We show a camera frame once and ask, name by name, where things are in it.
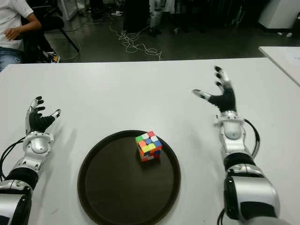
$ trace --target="blue sticker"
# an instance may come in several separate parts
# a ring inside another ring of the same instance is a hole
[[[160,141],[156,141],[156,142],[154,142],[154,145],[155,145],[155,147],[159,147],[159,146],[161,146],[162,144],[160,143]]]
[[[152,143],[150,138],[146,139],[145,142],[146,142],[147,145]]]

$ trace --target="gray floor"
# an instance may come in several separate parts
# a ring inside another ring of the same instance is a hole
[[[93,22],[89,15],[77,15],[72,21],[65,22],[64,30],[81,47],[81,53],[74,59],[69,58],[75,56],[76,51],[59,31],[48,32],[46,37],[62,57],[62,62],[158,60],[158,56],[149,56],[142,51],[125,51],[122,40],[110,30],[110,26],[113,30],[122,30],[122,20],[106,15],[101,21]],[[178,34],[174,34],[173,28],[172,23],[164,19],[162,35],[150,37],[147,32],[142,32],[135,44],[144,43],[147,48],[162,51],[162,60],[263,57],[259,46],[300,46],[300,39],[266,33],[256,27],[210,28],[205,33],[192,27],[190,32],[179,30]]]

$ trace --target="black tray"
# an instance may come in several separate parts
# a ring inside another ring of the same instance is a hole
[[[80,202],[102,225],[152,225],[173,206],[180,188],[178,160],[161,138],[160,158],[141,162],[135,137],[143,131],[110,135],[86,156],[78,176]]]

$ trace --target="person's hand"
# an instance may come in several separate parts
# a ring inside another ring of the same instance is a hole
[[[6,31],[4,31],[5,37],[8,41],[15,40],[20,34],[20,30],[18,27],[16,28],[9,28]]]
[[[236,112],[235,95],[229,77],[220,67],[215,67],[215,71],[216,77],[219,79],[216,85],[221,89],[222,95],[211,95],[198,89],[193,90],[193,93],[217,106],[221,113],[225,111]]]
[[[25,123],[26,123],[26,135],[31,132],[45,132],[45,130],[60,116],[61,110],[58,109],[50,116],[42,116],[41,111],[45,109],[45,107],[37,107],[40,104],[43,104],[44,101],[42,97],[36,97],[29,109],[27,111]]]

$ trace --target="table surface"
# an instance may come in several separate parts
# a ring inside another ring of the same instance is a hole
[[[35,96],[46,114],[62,109],[47,130],[52,154],[33,195],[30,225],[92,225],[77,195],[80,165],[91,148],[122,130],[154,130],[174,150],[181,168],[179,197],[162,225],[215,224],[223,208],[217,108],[195,97],[198,88],[218,94],[214,65],[233,83],[239,115],[252,121],[262,143],[255,159],[278,191],[280,217],[300,223],[298,104],[300,88],[267,58],[165,62],[27,64],[0,74],[0,149],[24,136],[24,118]],[[254,134],[246,126],[249,149]],[[23,156],[21,146],[4,173]],[[225,224],[236,221],[225,218]]]
[[[259,47],[259,50],[300,86],[300,47]]]

